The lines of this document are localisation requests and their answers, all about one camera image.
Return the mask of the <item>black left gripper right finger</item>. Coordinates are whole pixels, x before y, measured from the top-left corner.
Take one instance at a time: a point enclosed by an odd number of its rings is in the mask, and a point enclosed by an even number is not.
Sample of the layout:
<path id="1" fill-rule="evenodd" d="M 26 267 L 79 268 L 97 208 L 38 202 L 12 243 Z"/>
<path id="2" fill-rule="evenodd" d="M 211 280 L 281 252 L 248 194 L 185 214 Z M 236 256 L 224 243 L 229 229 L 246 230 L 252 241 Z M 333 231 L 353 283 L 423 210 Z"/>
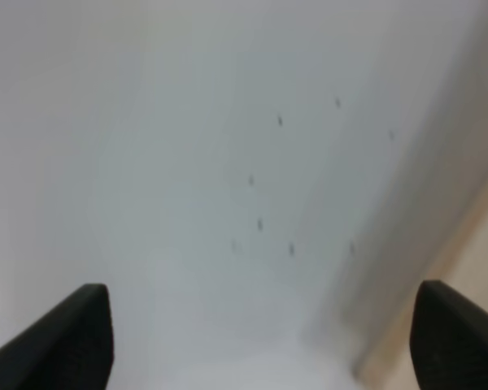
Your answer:
<path id="1" fill-rule="evenodd" d="M 421 389 L 488 389 L 488 313 L 440 280 L 416 294 L 409 348 Z"/>

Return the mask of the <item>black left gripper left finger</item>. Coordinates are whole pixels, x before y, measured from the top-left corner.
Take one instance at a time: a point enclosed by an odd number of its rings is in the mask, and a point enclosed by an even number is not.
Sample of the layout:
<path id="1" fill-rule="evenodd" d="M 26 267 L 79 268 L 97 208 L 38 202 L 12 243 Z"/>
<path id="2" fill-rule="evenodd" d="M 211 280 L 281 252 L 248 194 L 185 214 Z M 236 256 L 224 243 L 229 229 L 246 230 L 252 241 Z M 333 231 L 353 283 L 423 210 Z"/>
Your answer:
<path id="1" fill-rule="evenodd" d="M 105 284 L 85 284 L 0 348 L 0 389 L 105 389 L 114 332 Z"/>

